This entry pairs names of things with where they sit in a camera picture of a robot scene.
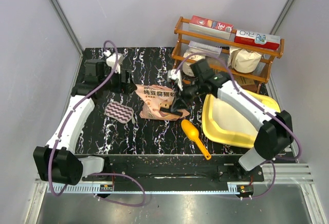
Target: gray floor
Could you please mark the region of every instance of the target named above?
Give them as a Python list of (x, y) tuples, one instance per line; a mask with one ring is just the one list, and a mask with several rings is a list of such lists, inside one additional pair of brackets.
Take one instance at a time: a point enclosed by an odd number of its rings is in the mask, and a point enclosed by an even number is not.
[[(257, 185), (256, 194), (266, 188)], [(138, 203), (138, 195), (110, 199)], [(131, 208), (85, 194), (45, 196), (38, 223), (311, 223), (297, 185), (275, 185), (257, 200), (231, 200), (214, 195), (148, 195), (148, 204)]]

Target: yellow tray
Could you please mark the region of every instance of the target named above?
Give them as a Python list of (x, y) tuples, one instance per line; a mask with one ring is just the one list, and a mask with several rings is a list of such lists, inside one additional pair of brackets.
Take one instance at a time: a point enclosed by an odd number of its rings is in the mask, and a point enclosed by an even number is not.
[[(264, 105), (280, 112), (279, 105), (274, 99), (247, 92)], [(213, 95), (207, 95), (203, 105), (202, 130), (213, 142), (244, 148), (252, 148), (257, 135), (257, 131), (244, 116)]]

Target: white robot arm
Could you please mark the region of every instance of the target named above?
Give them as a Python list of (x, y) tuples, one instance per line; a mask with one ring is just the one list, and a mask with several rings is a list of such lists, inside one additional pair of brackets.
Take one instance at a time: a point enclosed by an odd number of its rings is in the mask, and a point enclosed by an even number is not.
[[(107, 65), (114, 66), (115, 55), (106, 55)], [(87, 60), (85, 63), (85, 78), (83, 83), (76, 84), (72, 90), (68, 109), (54, 135), (49, 139), (45, 147), (37, 146), (33, 152), (34, 161), (42, 180), (48, 181), (48, 164), (50, 153), (59, 140), (52, 161), (51, 178), (53, 182), (76, 185), (82, 177), (93, 173), (100, 173), (104, 168), (104, 159), (97, 156), (77, 158), (75, 154), (76, 144), (80, 132), (88, 116), (95, 108), (95, 103), (103, 95), (105, 90), (116, 93), (130, 94), (137, 87), (133, 83), (129, 72), (120, 69), (118, 65), (111, 79), (90, 98), (85, 96), (93, 91), (106, 79), (105, 62), (103, 60)], [(63, 126), (66, 117), (69, 119)]]
[(236, 165), (239, 173), (245, 174), (261, 163), (272, 160), (293, 142), (292, 136), (276, 121), (279, 120), (292, 131), (293, 125), (288, 112), (277, 113), (266, 107), (244, 91), (236, 82), (233, 83), (229, 74), (225, 72), (215, 74), (205, 59), (192, 64), (191, 69), (196, 79), (191, 85), (184, 86), (184, 88), (180, 83), (180, 71), (176, 72), (175, 69), (169, 71), (168, 79), (175, 82), (176, 96), (169, 108), (161, 108), (160, 110), (181, 115), (179, 109), (189, 108), (193, 103), (193, 98), (204, 94), (213, 94), (216, 98), (234, 107), (258, 131), (254, 147), (244, 154), (239, 159), (239, 164)]

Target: wooden shelf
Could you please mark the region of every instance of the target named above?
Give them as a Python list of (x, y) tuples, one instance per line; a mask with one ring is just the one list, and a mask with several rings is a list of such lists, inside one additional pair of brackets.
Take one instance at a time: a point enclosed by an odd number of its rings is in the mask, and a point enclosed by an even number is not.
[(236, 34), (235, 29), (233, 29), (233, 31), (231, 33), (231, 38), (229, 40), (216, 38), (216, 37), (209, 36), (209, 35), (203, 35), (203, 34), (200, 34), (200, 33), (197, 33), (197, 32), (188, 31), (188, 30), (185, 29), (184, 24), (188, 25), (189, 22), (190, 22), (189, 19), (180, 17), (177, 24), (176, 24), (176, 26), (175, 26), (175, 30), (174, 30), (175, 34), (193, 36), (195, 38), (200, 38), (200, 39), (209, 40), (209, 41), (216, 42), (216, 43), (226, 44), (228, 46), (244, 48), (244, 49), (248, 49), (248, 50), (251, 50), (251, 51), (259, 52), (261, 54), (267, 54), (267, 55), (270, 55), (270, 56), (274, 56), (276, 58), (281, 58), (281, 56), (283, 55), (284, 39), (280, 40), (280, 47), (278, 48), (278, 50), (274, 51), (274, 50), (271, 50), (271, 49), (266, 49), (266, 48), (260, 48), (260, 47), (235, 43), (234, 42), (234, 37), (235, 37), (235, 34)]
[[(252, 72), (252, 73), (241, 73), (241, 72), (237, 72), (236, 70), (232, 69), (230, 67), (230, 70), (232, 71), (232, 73), (236, 76), (241, 76), (241, 77), (245, 77), (245, 78), (249, 78), (249, 79), (253, 79), (255, 81), (258, 82), (258, 90), (260, 89), (260, 85), (261, 83), (267, 83), (269, 81), (269, 77), (270, 77), (270, 70), (271, 70), (271, 66), (273, 63), (273, 60), (275, 58), (281, 58), (281, 56), (283, 55), (283, 51), (284, 51), (284, 39), (280, 40), (280, 47), (277, 50), (270, 50), (270, 49), (266, 49), (266, 48), (260, 48), (260, 47), (255, 47), (255, 46), (250, 46), (250, 45), (245, 45), (245, 44), (240, 44), (240, 43), (235, 43), (234, 42), (234, 38), (235, 38), (235, 34), (236, 34), (236, 30), (233, 29), (233, 32), (231, 33), (230, 39), (226, 40), (226, 39), (221, 39), (221, 38), (216, 38), (213, 36), (209, 36), (209, 35), (204, 35), (201, 33), (197, 33), (197, 32), (192, 32), (188, 30), (188, 26), (189, 26), (189, 19), (180, 17), (176, 26), (175, 26), (175, 34), (178, 34), (178, 40), (177, 40), (177, 44), (172, 52), (171, 57), (173, 59), (175, 59), (176, 61), (182, 61), (184, 60), (184, 53), (188, 50), (189, 48), (189, 40), (185, 40), (182, 38), (182, 36), (191, 36), (194, 38), (198, 38), (198, 39), (202, 39), (202, 40), (208, 40), (208, 41), (212, 41), (215, 43), (219, 43), (219, 44), (224, 44), (227, 46), (235, 46), (235, 47), (239, 47), (239, 48), (244, 48), (250, 51), (255, 51), (258, 53), (261, 53), (263, 56), (257, 66), (257, 68)], [(229, 51), (226, 49), (222, 49), (222, 52), (220, 54), (220, 58), (227, 62), (228, 58), (229, 58)], [(194, 63), (194, 60), (191, 59), (187, 59), (187, 62), (190, 63)], [(226, 71), (226, 69), (221, 66), (218, 62), (218, 60), (216, 59), (209, 59), (208, 60), (210, 67), (212, 67), (213, 69), (219, 70), (219, 71)]]
[[(171, 58), (178, 60), (178, 61), (184, 60), (184, 53), (186, 52), (189, 43), (190, 43), (189, 40), (184, 40), (184, 39), (179, 40), (179, 42), (176, 44), (176, 47), (173, 50)], [(225, 62), (227, 62), (228, 56), (229, 56), (228, 50), (222, 50), (220, 58), (222, 60), (224, 60)], [(187, 62), (194, 63), (195, 61), (191, 60), (191, 59), (187, 59)], [(208, 62), (209, 62), (209, 65), (211, 68), (219, 70), (219, 71), (226, 71), (226, 69), (223, 66), (221, 66), (219, 63), (217, 63), (216, 59), (209, 59)], [(256, 68), (255, 71), (253, 71), (252, 73), (248, 73), (248, 74), (237, 72), (234, 69), (232, 69), (231, 67), (229, 67), (229, 69), (231, 70), (231, 72), (234, 75), (267, 83), (269, 80), (269, 76), (267, 79), (267, 76), (264, 74), (263, 70), (265, 67), (266, 67), (266, 63), (263, 63), (262, 65), (258, 65), (258, 67)]]

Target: red and white box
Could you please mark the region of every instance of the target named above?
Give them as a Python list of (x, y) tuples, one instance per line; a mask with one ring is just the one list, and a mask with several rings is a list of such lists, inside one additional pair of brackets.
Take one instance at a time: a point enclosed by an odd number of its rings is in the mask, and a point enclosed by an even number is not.
[(277, 50), (280, 46), (280, 37), (252, 31), (236, 30), (234, 42)]
[(228, 40), (230, 39), (233, 25), (194, 15), (190, 20), (189, 30), (200, 31), (207, 35)]

